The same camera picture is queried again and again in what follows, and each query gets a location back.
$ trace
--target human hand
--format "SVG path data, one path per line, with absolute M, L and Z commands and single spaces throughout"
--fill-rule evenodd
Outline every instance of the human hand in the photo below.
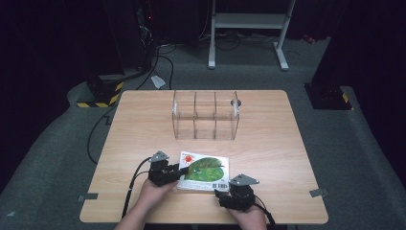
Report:
M 256 205 L 252 205 L 244 212 L 234 209 L 227 209 L 227 211 L 236 219 L 242 230 L 266 229 L 265 214 Z
M 135 205 L 147 211 L 151 210 L 164 199 L 165 194 L 175 187 L 177 183 L 178 181 L 174 181 L 158 187 L 152 181 L 146 179 Z

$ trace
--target wooden table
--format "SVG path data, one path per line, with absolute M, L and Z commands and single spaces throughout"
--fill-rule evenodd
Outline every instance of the wooden table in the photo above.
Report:
M 318 189 L 289 100 L 281 90 L 239 90 L 240 118 L 235 140 L 176 140 L 172 125 L 174 91 L 125 91 L 103 147 L 80 213 L 84 222 L 118 222 L 128 185 L 138 165 L 157 150 L 179 163 L 182 150 L 230 157 L 230 177 L 244 173 L 259 180 L 252 185 L 276 223 L 325 223 Z M 141 171 L 147 171 L 145 163 Z M 132 207 L 147 173 L 134 185 Z M 173 189 L 154 210 L 152 223 L 236 223 L 220 207 L 214 193 Z

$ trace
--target white stand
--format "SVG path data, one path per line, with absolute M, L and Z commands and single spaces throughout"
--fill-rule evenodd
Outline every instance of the white stand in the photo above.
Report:
M 290 0 L 287 13 L 216 13 L 215 0 L 212 8 L 212 28 L 209 51 L 209 69 L 215 69 L 215 29 L 216 28 L 247 28 L 247 29 L 278 29 L 281 30 L 280 39 L 274 42 L 275 52 L 281 64 L 281 69 L 289 69 L 282 51 L 282 45 L 289 26 L 296 0 Z

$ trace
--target acrylic divider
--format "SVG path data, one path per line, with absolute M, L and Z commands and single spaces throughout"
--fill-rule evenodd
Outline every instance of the acrylic divider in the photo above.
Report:
M 234 140 L 239 106 L 236 91 L 174 91 L 172 121 L 175 138 Z

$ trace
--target power cord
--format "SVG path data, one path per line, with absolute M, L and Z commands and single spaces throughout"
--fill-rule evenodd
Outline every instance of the power cord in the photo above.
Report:
M 108 83 L 121 83 L 121 82 L 124 82 L 124 81 L 137 79 L 137 78 L 141 77 L 142 75 L 146 74 L 148 70 L 150 70 L 150 67 L 144 69 L 142 72 L 139 72 L 139 73 L 127 76 L 127 77 L 117 79 L 117 80 L 105 80 L 105 82 L 108 82 Z
M 241 37 L 240 39 L 241 39 L 241 43 L 243 43 L 243 44 L 266 44 L 266 43 L 275 41 L 276 38 L 278 38 L 278 37 L 264 35 L 264 36 L 258 36 L 258 37 L 244 36 L 244 37 Z M 248 41 L 247 39 L 258 39 L 258 40 L 257 41 Z
M 138 171 L 141 169 L 141 167 L 144 165 L 144 163 L 146 163 L 146 161 L 148 161 L 150 159 L 150 157 L 146 158 L 145 160 L 143 160 L 143 162 L 141 162 L 141 164 L 138 166 L 137 170 L 135 171 L 134 175 L 132 176 L 131 182 L 129 183 L 128 186 L 128 191 L 127 191 L 127 195 L 125 198 L 125 203 L 124 203 L 124 208 L 123 208 L 123 214 L 122 214 L 122 218 L 125 217 L 127 209 L 128 209 L 128 202 L 129 199 L 131 198 L 131 193 L 132 193 L 132 188 L 134 187 L 134 181 L 135 179 L 142 173 L 147 173 L 147 172 L 140 172 L 138 173 Z
M 266 210 L 265 204 L 262 202 L 262 200 L 261 200 L 259 197 L 257 197 L 256 195 L 255 195 L 255 197 L 260 201 L 260 203 L 262 204 L 263 207 L 260 206 L 260 205 L 257 204 L 257 203 L 254 203 L 254 205 L 257 206 L 257 207 L 259 207 L 259 208 L 263 211 L 263 213 L 264 213 L 264 214 L 266 215 L 266 217 L 268 218 L 269 223 L 271 224 L 271 226 L 274 226 L 274 225 L 275 225 L 275 220 L 272 218 L 271 213 L 269 213 L 268 210 Z
M 207 1 L 207 13 L 206 13 L 206 20 L 204 23 L 204 27 L 202 33 L 199 36 L 199 40 L 202 38 L 202 35 L 206 32 L 207 24 L 209 22 L 209 14 L 210 14 L 210 1 Z
M 167 61 L 169 61 L 170 65 L 171 65 L 170 76 L 169 76 L 169 90 L 171 90 L 172 89 L 172 76 L 173 76 L 173 62 L 169 58 L 164 57 L 164 56 L 158 56 L 158 58 L 166 59 Z
M 152 66 L 151 70 L 149 71 L 147 77 L 144 79 L 144 81 L 135 89 L 135 90 L 139 90 L 149 79 L 149 77 L 151 76 L 151 74 L 153 73 L 153 71 L 155 70 L 156 64 L 158 63 L 158 54 L 159 54 L 159 48 L 157 50 L 157 55 L 156 55 L 156 59 L 155 59 L 155 63 Z
M 90 159 L 95 165 L 98 165 L 98 162 L 97 162 L 97 161 L 92 157 L 92 155 L 90 154 L 90 141 L 91 141 L 91 139 L 92 139 L 93 132 L 95 131 L 96 126 L 101 122 L 101 120 L 102 120 L 103 118 L 106 119 L 106 120 L 105 120 L 105 125 L 106 125 L 106 126 L 110 126 L 110 125 L 111 125 L 110 116 L 107 116 L 107 114 L 108 114 L 109 112 L 111 112 L 113 109 L 115 109 L 116 107 L 117 107 L 117 105 L 114 105 L 113 107 L 111 107 L 110 109 L 108 109 L 108 111 L 105 112 L 105 113 L 99 118 L 99 120 L 95 123 L 95 125 L 94 125 L 93 128 L 92 128 L 92 130 L 90 131 L 89 136 L 87 137 L 87 156 L 89 156 L 89 159 Z
M 215 44 L 215 47 L 219 50 L 222 51 L 232 51 L 234 49 L 236 49 L 240 44 L 241 44 L 241 39 L 236 35 L 236 34 L 227 34 L 225 36 L 221 36 L 221 40 L 227 43 L 232 43 L 232 42 L 236 42 L 237 44 L 229 49 L 226 48 L 222 48 L 221 46 L 217 45 L 217 43 Z
M 167 54 L 172 53 L 173 51 L 175 51 L 176 48 L 177 48 L 177 44 L 176 44 L 176 43 L 175 43 L 175 44 L 160 45 L 158 48 L 161 49 L 161 48 L 169 47 L 169 46 L 173 46 L 173 49 L 171 49 L 171 50 L 169 50 L 169 51 L 166 51 L 166 52 L 164 52 L 164 53 L 159 53 L 158 55 L 167 55 Z

